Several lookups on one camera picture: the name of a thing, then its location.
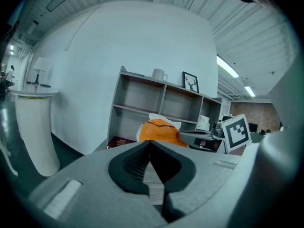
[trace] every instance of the corrugated ceiling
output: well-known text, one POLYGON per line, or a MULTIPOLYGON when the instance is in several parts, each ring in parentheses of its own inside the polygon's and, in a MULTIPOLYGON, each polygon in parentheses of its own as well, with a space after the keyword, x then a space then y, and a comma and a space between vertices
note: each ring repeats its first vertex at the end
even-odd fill
MULTIPOLYGON (((27 0, 20 16, 20 32, 33 20, 39 22, 31 39, 39 40, 51 27, 90 6, 112 0, 66 0, 54 11, 46 6, 52 0, 27 0)), ((286 18, 272 9, 240 0, 153 0, 187 9, 210 21, 217 53, 239 73, 234 79, 219 70, 219 92, 232 99, 250 98, 245 85, 257 97, 268 90, 290 66, 295 38, 286 18)))

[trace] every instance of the gray shelf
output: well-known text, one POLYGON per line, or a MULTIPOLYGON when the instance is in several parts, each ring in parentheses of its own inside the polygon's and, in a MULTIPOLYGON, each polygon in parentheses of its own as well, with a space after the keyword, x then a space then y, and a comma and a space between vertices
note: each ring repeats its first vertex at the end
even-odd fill
POLYGON ((221 99, 213 99, 179 85, 127 72, 122 66, 113 97, 108 142, 114 137, 135 140, 139 127, 149 114, 161 114, 181 122, 181 131, 195 130, 199 115, 218 120, 221 99))
POLYGON ((129 111, 133 111, 133 112, 138 112, 138 113, 142 113, 142 114, 150 114, 150 113, 157 114, 157 112, 154 112, 154 111, 149 111, 149 110, 142 109, 142 108, 139 108, 139 107, 124 105, 124 104, 114 104, 113 107, 118 107, 118 108, 121 108, 121 109, 129 110, 129 111))

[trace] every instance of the brick wall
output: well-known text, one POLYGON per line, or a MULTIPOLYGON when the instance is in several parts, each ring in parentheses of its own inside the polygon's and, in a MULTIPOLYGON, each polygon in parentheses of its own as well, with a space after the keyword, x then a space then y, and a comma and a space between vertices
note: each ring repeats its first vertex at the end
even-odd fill
POLYGON ((258 125, 257 133, 261 129, 277 131, 280 128, 280 119, 272 104, 231 102, 230 114, 245 114, 248 123, 258 125))

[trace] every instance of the white pedestal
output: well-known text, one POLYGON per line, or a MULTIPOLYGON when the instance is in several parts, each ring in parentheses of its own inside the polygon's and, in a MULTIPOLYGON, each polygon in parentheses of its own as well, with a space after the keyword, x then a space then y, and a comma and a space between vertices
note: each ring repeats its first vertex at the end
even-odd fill
POLYGON ((49 121, 50 97, 58 90, 34 85, 25 85, 22 89, 12 86, 9 90, 17 95, 17 122, 28 154, 39 174, 50 177, 60 168, 49 121))

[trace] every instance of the curved white wall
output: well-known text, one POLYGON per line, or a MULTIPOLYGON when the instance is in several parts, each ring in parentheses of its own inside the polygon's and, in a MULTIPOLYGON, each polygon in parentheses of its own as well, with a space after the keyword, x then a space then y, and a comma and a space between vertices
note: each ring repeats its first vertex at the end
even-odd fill
MULTIPOLYGON (((84 23, 66 51, 92 11, 53 28, 32 60, 44 57, 54 65, 39 81, 60 89, 51 101, 51 128, 69 146, 89 154, 106 138, 121 65, 148 76, 161 68, 169 82, 179 85, 185 71, 197 76, 201 93, 217 96, 216 48, 207 20, 145 1, 107 2, 84 23)), ((31 69, 28 80, 35 78, 31 69)))

